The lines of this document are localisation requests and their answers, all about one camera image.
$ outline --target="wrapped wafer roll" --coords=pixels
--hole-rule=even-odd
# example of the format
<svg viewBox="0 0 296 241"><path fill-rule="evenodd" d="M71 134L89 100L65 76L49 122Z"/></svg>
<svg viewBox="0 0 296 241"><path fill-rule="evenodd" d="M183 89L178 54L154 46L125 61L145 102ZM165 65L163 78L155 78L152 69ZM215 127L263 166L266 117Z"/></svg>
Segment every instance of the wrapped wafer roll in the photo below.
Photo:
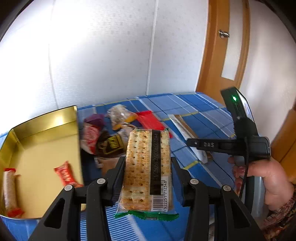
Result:
<svg viewBox="0 0 296 241"><path fill-rule="evenodd" d="M10 218L19 218L24 212L17 206L14 168L4 169L3 191L7 216Z"/></svg>

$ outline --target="gold metal tin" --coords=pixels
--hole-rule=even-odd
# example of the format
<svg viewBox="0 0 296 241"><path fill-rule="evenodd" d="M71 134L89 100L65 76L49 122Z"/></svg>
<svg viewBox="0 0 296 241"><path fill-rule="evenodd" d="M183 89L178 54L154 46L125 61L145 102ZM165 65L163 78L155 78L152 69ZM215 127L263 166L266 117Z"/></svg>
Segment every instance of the gold metal tin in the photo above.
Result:
<svg viewBox="0 0 296 241"><path fill-rule="evenodd" d="M41 218L63 188L54 168L71 164L74 178L83 184L77 107L49 112L12 128L0 149L0 214L4 168L15 168L17 202L22 219Z"/></svg>

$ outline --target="wooden door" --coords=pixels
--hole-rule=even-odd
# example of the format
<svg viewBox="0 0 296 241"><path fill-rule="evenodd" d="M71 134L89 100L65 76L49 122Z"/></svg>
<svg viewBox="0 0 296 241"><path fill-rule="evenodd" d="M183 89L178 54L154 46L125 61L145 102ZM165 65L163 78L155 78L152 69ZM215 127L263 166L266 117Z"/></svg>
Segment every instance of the wooden door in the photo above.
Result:
<svg viewBox="0 0 296 241"><path fill-rule="evenodd" d="M296 101L271 143L271 155L281 163L289 181L296 184Z"/></svg>
<svg viewBox="0 0 296 241"><path fill-rule="evenodd" d="M224 103L220 90L235 86L242 81L248 47L250 18L248 0L242 0L242 45L233 80L222 77L228 38L221 38L219 30L229 31L230 0L209 0L207 37L202 68L196 91L203 92L220 103Z"/></svg>

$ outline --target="white wall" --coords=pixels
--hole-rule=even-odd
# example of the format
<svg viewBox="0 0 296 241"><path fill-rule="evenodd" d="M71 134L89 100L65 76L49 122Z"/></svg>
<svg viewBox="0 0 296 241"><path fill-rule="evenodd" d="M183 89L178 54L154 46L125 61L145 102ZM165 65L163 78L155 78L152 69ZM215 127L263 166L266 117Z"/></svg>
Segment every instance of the white wall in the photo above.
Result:
<svg viewBox="0 0 296 241"><path fill-rule="evenodd" d="M194 91L207 0L34 0L0 42L0 133L76 104Z"/></svg>
<svg viewBox="0 0 296 241"><path fill-rule="evenodd" d="M240 91L259 133L272 141L296 96L296 43L266 5L249 2L250 46Z"/></svg>

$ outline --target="barcode number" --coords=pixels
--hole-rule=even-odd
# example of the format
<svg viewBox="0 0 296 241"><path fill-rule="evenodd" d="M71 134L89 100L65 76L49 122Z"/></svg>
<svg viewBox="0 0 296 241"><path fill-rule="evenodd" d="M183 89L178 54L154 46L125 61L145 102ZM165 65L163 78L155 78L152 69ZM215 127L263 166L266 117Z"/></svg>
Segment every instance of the barcode number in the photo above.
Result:
<svg viewBox="0 0 296 241"><path fill-rule="evenodd" d="M168 177L161 178L161 195L153 195L151 211L168 211Z"/></svg>

